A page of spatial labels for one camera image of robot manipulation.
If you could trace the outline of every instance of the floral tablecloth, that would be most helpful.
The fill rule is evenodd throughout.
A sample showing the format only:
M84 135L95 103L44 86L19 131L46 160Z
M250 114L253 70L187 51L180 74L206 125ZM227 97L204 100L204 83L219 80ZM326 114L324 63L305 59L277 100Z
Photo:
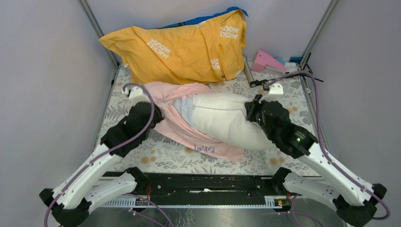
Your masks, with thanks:
M294 63L286 63L286 67L289 71L296 70ZM274 77L266 71L253 73L253 76L259 80ZM122 94L122 87L126 83L130 83L130 71L127 68L122 68L116 79L99 138L106 133L107 129L116 125L124 115L127 115L131 108L128 98ZM291 121L313 133L312 118L309 114L300 79L286 79L280 83L284 88L284 96L279 99L279 102L290 112ZM256 94L264 94L261 87L249 87L244 73L230 81L210 83L209 87L214 92L232 92L248 97L250 100ZM142 145L132 150L109 171L123 171L134 166L143 172L242 175L273 175L282 166L299 175L318 175L310 167L283 154L278 149L246 150L242 162L226 161L186 148L154 130Z

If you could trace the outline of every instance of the metal rod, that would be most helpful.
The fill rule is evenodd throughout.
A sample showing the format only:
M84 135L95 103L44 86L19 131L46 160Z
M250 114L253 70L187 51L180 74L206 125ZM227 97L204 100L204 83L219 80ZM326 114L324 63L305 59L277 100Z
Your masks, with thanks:
M317 134L316 107L315 107L315 102L313 101L314 99L313 99L313 97L311 95L311 93L314 92L314 91L312 91L310 89L306 78L305 79L300 79L300 81L301 81L302 89L304 90L306 105L308 106L308 111L309 111L309 113L311 115L311 118L312 118L312 126L313 126L313 129L314 129L314 133L313 134L316 135ZM326 135L324 133L322 123L320 123L319 126L322 129L322 135L323 135L323 141L322 142L324 143L326 148L328 150L330 150L330 146L329 146L329 143L327 142L327 138L326 138Z
M251 85L251 82L254 82L255 79L253 78L251 69L249 68L249 65L248 65L248 59L246 57L244 57L244 73L245 73L246 80L248 81L248 84Z
M92 141L92 148L96 147L97 142L99 140L99 136L100 136L99 133L100 133L100 131L102 129L103 121L105 120L107 108L109 106L110 99L112 97L112 93L113 93L113 90L114 90L114 87L115 87L115 84L116 84L115 81L117 79L119 71L120 70L118 68L116 68L116 70L114 71L114 75L113 75L114 83L110 83L110 86L109 86L109 88L107 90L107 98L106 98L106 100L105 100L105 102L103 103L103 106L102 106L102 112L101 112L102 114L100 116L99 122L97 123L96 131L95 131L95 137L93 138L93 141Z
M308 57L309 52L312 50L312 47L317 40L317 37L319 37L320 32L322 31L324 25L326 24L331 13L333 12L334 8L336 7L338 1L339 0L331 0L329 6L327 7L322 19L319 22L319 25L317 26L311 40L308 43L308 46L306 46L306 49L305 49L304 53L302 54L302 60L301 60L301 64L300 64L301 68L305 64L305 61L306 61L306 58Z
M85 12L85 15L87 16L92 28L94 29L97 38L100 39L101 37L103 37L105 34L103 33L102 29L100 28L100 25L98 24L95 15L93 14L89 4L87 3L86 0L78 0L78 2L80 3L82 9ZM106 49L107 51L107 55L109 56L110 60L112 61L113 65L118 68L118 60L116 58L116 56L114 55L114 53L112 53L110 50Z

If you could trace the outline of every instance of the pink object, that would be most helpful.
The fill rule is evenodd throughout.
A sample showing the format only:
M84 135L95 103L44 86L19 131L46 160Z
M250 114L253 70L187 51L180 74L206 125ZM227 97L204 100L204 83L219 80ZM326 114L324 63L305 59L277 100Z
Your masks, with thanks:
M242 161L244 149L215 140L194 129L172 105L178 98L209 93L210 88L199 83L172 85L163 82L147 83L145 87L164 116L164 120L155 127L157 132L200 153L230 161Z
M258 54L256 55L256 59L252 64L251 71L254 72L263 72L264 67L271 67L278 69L280 71L286 72L287 68L284 67L280 62L271 57L268 53L258 50Z

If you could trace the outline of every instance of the wire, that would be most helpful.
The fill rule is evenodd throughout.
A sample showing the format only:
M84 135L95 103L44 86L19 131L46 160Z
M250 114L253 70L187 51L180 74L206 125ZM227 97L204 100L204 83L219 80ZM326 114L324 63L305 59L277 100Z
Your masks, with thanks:
M153 218L151 218L151 217L149 217L149 216L146 216L146 215L144 215L144 214L141 214L140 212L136 212L136 211L134 211L134 210L130 210L130 212L134 213L134 215L137 215L137 214L138 214L139 216L142 216L142 217L144 217L144 218L146 218L146 219L148 219L148 220L151 220L151 221L153 221L154 223L160 225L161 227L166 227L166 226L163 225L162 223L156 221L155 219L153 219Z
M146 187L146 191L148 191L146 198L149 199L150 193L152 192L152 188L148 186Z
M171 227L174 227L173 221L170 219L170 217L169 217L158 205L156 205L154 202L152 202L152 201L150 201L150 200L148 200L148 199L146 199L146 198L140 197L140 196L138 196L138 195L134 195L134 194L129 194L129 193L127 193L127 194L124 194L124 195L132 196L132 197L138 198L138 199L140 199L140 200L147 201L148 203L152 204L153 206L156 207L156 209L158 209L158 210L164 215L164 217L165 217L165 218L168 220L168 222L170 223L170 226L171 226Z
M298 77L298 76L300 76L300 77L302 77L302 78L304 78L304 79L305 79L305 77L309 77L309 78L310 78L310 76L308 76L308 75L294 75L294 74L292 74L292 76L290 76L290 77L285 77L285 78L286 78L286 79L290 79L290 78ZM276 79L255 80L254 82L255 82L255 85L256 85L256 86L260 86L260 85L263 85L263 84L265 84L265 83L267 83L267 82L274 81L274 80L276 80ZM317 81L319 81L319 82L324 82L323 80L318 79L318 78L315 78L315 80L317 80Z
M295 214L298 214L298 215L302 215L302 216L308 217L308 218L312 219L313 221L315 221L317 224L319 224L321 227L324 227L324 225L323 225L318 219L316 219L315 217L313 217L312 215L305 214L305 213L301 213L301 212L295 212L295 211L293 211L292 213L293 213L294 215L295 215Z
M274 81L269 83L269 86L276 83L277 81L280 81L282 79L285 78L289 78L289 77L295 77L295 76L302 76L306 74L308 77L310 77L312 79L313 82L313 86L314 86L314 93L315 93L315 100L316 100L316 127L317 127L317 137L319 140L319 146L320 149L322 150L323 155L326 157L327 161L329 161L329 163L331 165L333 165L340 173L342 173L346 178L348 178L352 183L354 183L356 186L358 186L361 190L367 192L370 196L372 196L373 198L375 198L382 206L383 208L386 210L386 215L384 215L383 217L377 217L377 218L372 218L373 220L385 220L387 218L390 217L391 212L389 207L385 204L385 202L383 200L381 200L377 195L375 195L373 192L371 192L370 190L368 190L364 185L360 184L358 181L356 181L354 178L352 178L349 174L347 174L347 172L345 172L339 165L337 165L335 162L333 162L333 160L329 157L328 152L326 151L326 149L324 148L323 145L323 135L322 135L322 129L320 127L320 109L319 109L319 96L318 96L318 92L317 92L317 84L316 84L316 80L313 77L313 75L310 72L306 72L306 71L297 71L297 72L293 72L293 73L289 73L286 74L278 79L275 79Z
M286 200L287 200L287 202L289 202L289 198L291 197L291 193L290 192L287 192L287 196L286 196Z
M92 160L89 161L89 165L83 166L82 169L80 169L80 170L78 171L78 173L75 174L75 175L73 176L73 178L64 186L64 188L61 190L61 193L59 193L59 194L53 199L53 201L49 204L49 207L47 208L46 214L44 215L44 227L48 227L49 215L50 215L50 212L51 212L51 210L52 210L54 204L56 203L56 201L61 197L61 195L68 189L68 187L69 187L69 186L70 186L70 185L71 185L71 184L72 184L72 183L73 183L73 182L74 182L89 166L91 166L94 162L96 162L96 160L98 160L99 158L105 156L106 154L109 154L110 152L113 152L113 151L115 151L115 150L117 150L117 149L119 149L119 148L121 148L121 147L123 147L123 146L125 146L125 145L127 145L127 144L129 144L129 143L131 143L132 141L134 141L134 140L135 140L136 138L138 138L141 134L143 134L143 133L146 131L146 129L149 127L149 125L151 124L151 122L152 122L152 120L153 120L153 115L154 115L154 113L155 113L155 102L153 101L152 96L150 95L149 91L145 88L145 86L143 86L143 85L141 85L141 84L135 84L135 83L126 84L126 85L124 85L124 87L123 87L122 89L125 91L126 87L127 87L127 86L130 86L130 85L135 85L135 86L140 87L143 91L145 91L146 95L148 96L148 98L149 98L149 100L150 100L150 106L151 106L150 117L149 117L149 120L148 120L148 122L146 123L145 127L144 127L140 132L138 132L138 134L136 134L134 137L132 137L131 139L129 139L129 140L127 140L127 141L125 141L125 142L123 142L123 143L121 143L121 144L119 144L119 145L117 145L117 146L115 146L115 147L113 147L113 148L111 148L111 149L109 149L109 150L107 150L107 151L105 151L105 152L99 154L98 156L94 157Z
M292 201L291 201L291 211L292 211L292 215L294 216L294 219L295 219L296 223L299 225L299 227L302 227L301 223L299 223L298 219L296 218L296 214L295 214L295 211L294 211L295 199L298 197L298 195L299 195L299 194L296 194L296 195L292 198Z
M298 221L298 219L296 218L296 214L297 215L302 215L302 216L305 216L305 217L308 217L308 218L310 218L311 220L313 220L313 221L315 221L317 224L319 224L321 227L324 227L324 225L317 219L317 218L315 218L315 217L313 217L312 215L309 215L309 214L306 214L306 213L302 213L302 212L296 212L296 211L294 211L294 201L295 201L295 198L298 196L299 194L297 194L297 195L295 195L294 196L294 198L292 199L292 201L291 201L291 209L289 210L289 211L282 211L282 212L275 212L275 213L277 213L277 214L289 214L289 213L292 213L293 215L294 215L294 219L295 219L295 221L296 221L296 223L298 224L298 226L299 227L302 227L302 225L301 225L301 223Z

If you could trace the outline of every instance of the gray wall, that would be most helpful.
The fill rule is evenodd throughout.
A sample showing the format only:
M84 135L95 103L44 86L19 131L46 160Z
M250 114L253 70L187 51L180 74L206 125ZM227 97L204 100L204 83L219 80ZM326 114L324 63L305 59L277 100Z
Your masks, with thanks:
M312 49L330 149L352 171L382 183L399 226L401 197L401 1L341 0ZM377 215L384 213L381 208Z
M231 6L249 17L244 53L301 56L331 0L88 0L104 33L130 26L158 28L222 12Z
M39 227L39 192L88 157L113 65L77 0L1 1L0 21L0 226Z

